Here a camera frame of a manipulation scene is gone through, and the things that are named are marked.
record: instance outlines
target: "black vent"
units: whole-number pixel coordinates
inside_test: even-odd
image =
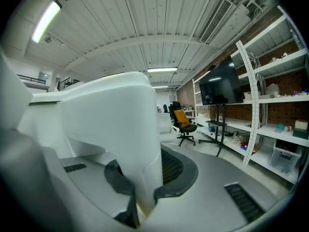
[[[225,186],[225,189],[249,223],[264,214],[260,206],[239,184]]]
[[[165,150],[161,150],[163,185],[173,181],[183,172],[183,163]]]
[[[78,164],[75,164],[75,165],[71,165],[71,166],[67,166],[67,167],[64,167],[64,170],[69,173],[69,172],[73,172],[73,171],[76,171],[76,170],[80,170],[80,169],[83,169],[83,168],[86,168],[87,166],[83,163],[78,163]]]

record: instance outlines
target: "tv stand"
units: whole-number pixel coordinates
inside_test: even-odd
[[[222,122],[219,121],[219,105],[217,106],[217,116],[216,116],[216,120],[210,120],[207,121],[207,123],[212,124],[216,127],[216,136],[214,140],[203,140],[203,139],[199,139],[198,143],[211,143],[211,144],[217,144],[219,146],[219,151],[217,153],[217,157],[219,156],[221,149],[223,147],[223,140],[224,140],[224,134],[225,134],[225,126],[226,126],[226,122],[225,122],[225,112],[226,112],[226,105],[223,104],[223,118],[222,118]],[[218,141],[218,132],[219,132],[219,126],[222,126],[222,136],[221,136],[221,141]]]

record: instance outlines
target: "tv screen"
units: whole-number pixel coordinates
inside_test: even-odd
[[[203,105],[242,103],[242,91],[229,56],[199,81]]]

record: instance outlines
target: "black railing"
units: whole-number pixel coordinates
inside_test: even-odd
[[[43,83],[43,84],[46,83],[46,81],[44,81],[42,79],[37,79],[37,78],[25,76],[25,75],[18,75],[18,76],[19,76],[20,79],[23,79],[23,80],[27,80],[27,81],[31,81],[31,82],[36,82],[36,83]]]
[[[68,86],[71,86],[73,84],[76,84],[76,83],[79,83],[80,81],[74,79],[74,78],[67,78],[66,80],[63,80],[62,82],[58,82],[58,91],[68,87]]]

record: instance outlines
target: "floor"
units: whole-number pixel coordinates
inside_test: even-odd
[[[198,139],[210,139],[206,135],[199,132],[193,132],[190,135],[194,136],[194,140],[196,142],[198,141]],[[178,145],[179,142],[180,139],[170,144]],[[193,146],[193,143],[187,140],[182,143],[182,147],[214,156],[218,153],[219,149],[218,146],[209,143],[196,143],[196,146]],[[274,174],[268,169],[258,165],[255,162],[250,161],[249,164],[245,166],[242,163],[243,156],[228,147],[222,148],[219,157],[229,161],[257,181],[259,181],[262,185],[269,189],[278,199],[283,198],[293,186],[292,183]]]

